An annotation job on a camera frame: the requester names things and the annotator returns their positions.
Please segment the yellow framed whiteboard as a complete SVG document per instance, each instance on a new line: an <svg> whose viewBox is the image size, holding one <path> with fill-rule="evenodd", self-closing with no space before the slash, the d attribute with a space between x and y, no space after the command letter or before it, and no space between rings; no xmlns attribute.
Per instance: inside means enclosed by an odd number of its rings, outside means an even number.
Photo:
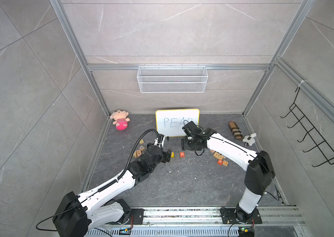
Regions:
<svg viewBox="0 0 334 237"><path fill-rule="evenodd" d="M199 109L174 109L174 110L157 110L156 130L165 136L182 137L186 133L183 127L190 121L199 124Z"/></svg>

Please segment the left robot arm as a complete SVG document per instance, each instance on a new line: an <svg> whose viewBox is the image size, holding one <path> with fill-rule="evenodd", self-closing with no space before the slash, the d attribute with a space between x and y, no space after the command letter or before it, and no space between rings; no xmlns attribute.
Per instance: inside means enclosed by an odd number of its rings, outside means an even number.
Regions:
<svg viewBox="0 0 334 237"><path fill-rule="evenodd" d="M52 217L61 237L83 237L89 230L112 222L125 222L131 208L113 198L144 181L160 163L171 159L172 151L148 144L144 154L130 162L127 169L103 184L80 194L66 194Z"/></svg>

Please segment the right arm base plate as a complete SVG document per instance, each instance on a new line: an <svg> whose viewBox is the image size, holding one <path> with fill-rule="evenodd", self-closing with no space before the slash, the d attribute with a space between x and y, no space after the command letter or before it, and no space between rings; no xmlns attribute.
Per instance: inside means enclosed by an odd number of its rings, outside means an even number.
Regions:
<svg viewBox="0 0 334 237"><path fill-rule="evenodd" d="M246 213L237 206L236 208L221 207L219 211L223 224L262 224L258 209L252 213Z"/></svg>

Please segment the striped brown glasses case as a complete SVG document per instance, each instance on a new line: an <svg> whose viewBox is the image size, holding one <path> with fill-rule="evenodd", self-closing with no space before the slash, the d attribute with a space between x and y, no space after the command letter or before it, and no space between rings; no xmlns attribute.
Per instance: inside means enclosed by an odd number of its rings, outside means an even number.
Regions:
<svg viewBox="0 0 334 237"><path fill-rule="evenodd" d="M240 128L238 127L238 125L234 121L229 122L229 127L230 127L230 130L231 130L233 136L236 139L238 139L238 140L243 139L242 131L240 130Z"/></svg>

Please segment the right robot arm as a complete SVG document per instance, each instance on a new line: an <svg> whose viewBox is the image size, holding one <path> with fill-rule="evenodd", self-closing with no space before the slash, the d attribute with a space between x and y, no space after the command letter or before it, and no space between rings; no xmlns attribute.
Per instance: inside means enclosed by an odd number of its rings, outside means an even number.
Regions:
<svg viewBox="0 0 334 237"><path fill-rule="evenodd" d="M185 125L182 130L186 134L182 139L182 146L188 146L195 152L213 150L246 172L244 178L246 188L232 216L238 223L250 221L256 214L261 198L275 178L269 154L265 151L256 152L243 148L215 130L211 128L202 130L193 122Z"/></svg>

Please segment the pink plush doll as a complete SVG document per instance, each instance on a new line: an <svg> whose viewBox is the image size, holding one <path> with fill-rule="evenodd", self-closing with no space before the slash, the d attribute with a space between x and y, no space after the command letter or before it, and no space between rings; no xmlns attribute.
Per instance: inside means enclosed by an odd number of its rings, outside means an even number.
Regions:
<svg viewBox="0 0 334 237"><path fill-rule="evenodd" d="M130 118L129 112L125 110L116 110L110 115L110 119L113 119L113 124L117 130L125 130L128 127Z"/></svg>

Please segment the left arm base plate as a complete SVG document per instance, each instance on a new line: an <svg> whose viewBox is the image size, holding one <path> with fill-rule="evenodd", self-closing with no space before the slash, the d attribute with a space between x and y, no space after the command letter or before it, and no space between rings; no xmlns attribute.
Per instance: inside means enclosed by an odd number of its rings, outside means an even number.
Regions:
<svg viewBox="0 0 334 237"><path fill-rule="evenodd" d="M128 225L130 225L131 223L133 223L134 225L142 225L144 219L144 211L145 210L142 208L136 208L125 212L123 223Z"/></svg>

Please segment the wooden picture block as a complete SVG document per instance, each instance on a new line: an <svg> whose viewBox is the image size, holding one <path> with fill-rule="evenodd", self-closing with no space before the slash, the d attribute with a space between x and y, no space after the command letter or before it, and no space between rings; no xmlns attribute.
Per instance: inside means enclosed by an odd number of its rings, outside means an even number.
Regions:
<svg viewBox="0 0 334 237"><path fill-rule="evenodd" d="M135 157L138 158L142 155L142 151L141 150L136 150L135 151Z"/></svg>

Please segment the white plush dog toy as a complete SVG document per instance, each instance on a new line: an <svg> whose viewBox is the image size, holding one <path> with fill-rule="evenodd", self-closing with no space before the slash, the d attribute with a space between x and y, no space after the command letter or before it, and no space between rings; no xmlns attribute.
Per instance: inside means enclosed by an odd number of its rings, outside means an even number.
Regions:
<svg viewBox="0 0 334 237"><path fill-rule="evenodd" d="M252 133L251 135L246 135L244 136L242 141L244 142L245 146L252 146L256 143L256 140L255 140L256 136L257 136L256 133Z"/></svg>

